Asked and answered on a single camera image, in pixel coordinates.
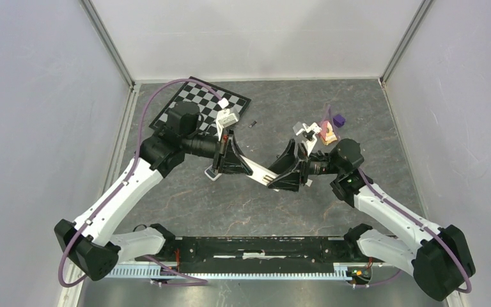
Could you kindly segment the long white remote control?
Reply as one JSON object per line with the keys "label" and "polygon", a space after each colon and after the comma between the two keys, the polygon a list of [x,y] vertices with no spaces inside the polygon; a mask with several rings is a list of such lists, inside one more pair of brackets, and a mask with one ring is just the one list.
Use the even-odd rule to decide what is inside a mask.
{"label": "long white remote control", "polygon": [[268,185],[278,177],[278,174],[272,172],[271,170],[263,167],[262,165],[248,159],[245,156],[241,156],[247,166],[253,171],[252,175],[248,175],[247,177],[254,180],[255,182],[268,187]]}

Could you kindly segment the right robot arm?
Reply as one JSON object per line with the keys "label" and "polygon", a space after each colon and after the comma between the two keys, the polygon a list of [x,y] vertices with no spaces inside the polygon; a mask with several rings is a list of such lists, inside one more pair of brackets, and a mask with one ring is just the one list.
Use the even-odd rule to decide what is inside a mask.
{"label": "right robot arm", "polygon": [[329,153],[309,152],[291,139],[269,166],[277,175],[269,188],[298,191],[313,175],[335,175],[330,186],[337,199],[393,233],[390,237],[366,224],[350,229],[343,245],[348,259],[367,256],[392,265],[436,301],[453,292],[470,293],[476,268],[463,231],[453,224],[442,227],[403,206],[364,174],[363,162],[360,144],[353,139],[342,139]]}

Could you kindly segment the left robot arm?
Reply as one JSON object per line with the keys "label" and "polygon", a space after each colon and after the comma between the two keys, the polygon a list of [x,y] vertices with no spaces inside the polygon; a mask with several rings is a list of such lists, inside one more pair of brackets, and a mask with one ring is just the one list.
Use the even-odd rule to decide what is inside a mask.
{"label": "left robot arm", "polygon": [[125,171],[112,186],[83,214],[73,221],[60,220],[54,233],[65,260],[70,260],[83,272],[79,281],[98,281],[115,266],[139,256],[154,255],[169,260],[175,253],[175,243],[161,231],[149,226],[139,232],[117,235],[123,218],[152,188],[163,181],[186,155],[225,162],[221,148],[230,143],[229,126],[237,123],[239,114],[227,99],[216,103],[216,133],[202,128],[204,115],[192,101],[177,102],[169,109],[166,121],[153,134],[141,139]]}

